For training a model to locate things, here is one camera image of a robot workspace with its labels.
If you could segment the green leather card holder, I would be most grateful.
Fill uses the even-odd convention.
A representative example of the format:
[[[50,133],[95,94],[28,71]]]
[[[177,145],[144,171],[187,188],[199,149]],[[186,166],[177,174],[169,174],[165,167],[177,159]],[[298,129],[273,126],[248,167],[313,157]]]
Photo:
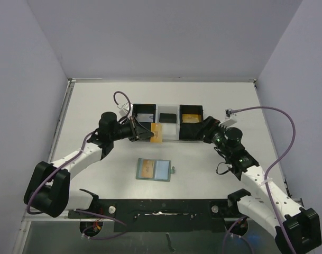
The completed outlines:
[[[154,160],[154,176],[153,178],[142,178],[141,177],[141,164],[143,160]],[[171,175],[176,172],[175,167],[172,165],[170,160],[157,160],[157,159],[144,159],[139,158],[137,161],[136,168],[136,179],[138,180],[152,180],[156,182],[169,182]]]

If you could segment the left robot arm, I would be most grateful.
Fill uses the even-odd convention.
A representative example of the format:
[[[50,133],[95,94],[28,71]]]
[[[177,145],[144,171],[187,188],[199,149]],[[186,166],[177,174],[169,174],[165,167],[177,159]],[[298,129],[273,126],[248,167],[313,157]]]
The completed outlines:
[[[79,149],[59,160],[36,165],[24,195],[27,213],[58,217],[63,211],[87,211],[94,207],[98,196],[85,189],[71,191],[71,180],[104,159],[115,141],[129,139],[134,142],[153,136],[153,132],[133,116],[120,123],[115,113],[103,113],[98,128],[84,137]]]

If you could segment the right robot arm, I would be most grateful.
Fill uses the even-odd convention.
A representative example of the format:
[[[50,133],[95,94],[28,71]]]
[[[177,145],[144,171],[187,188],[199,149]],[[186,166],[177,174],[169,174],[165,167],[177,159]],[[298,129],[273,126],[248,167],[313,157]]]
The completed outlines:
[[[321,246],[317,212],[305,209],[278,187],[241,144],[243,133],[228,118],[223,122],[209,116],[199,135],[224,158],[231,172],[247,188],[228,195],[235,213],[255,221],[275,240],[281,253],[308,253]]]

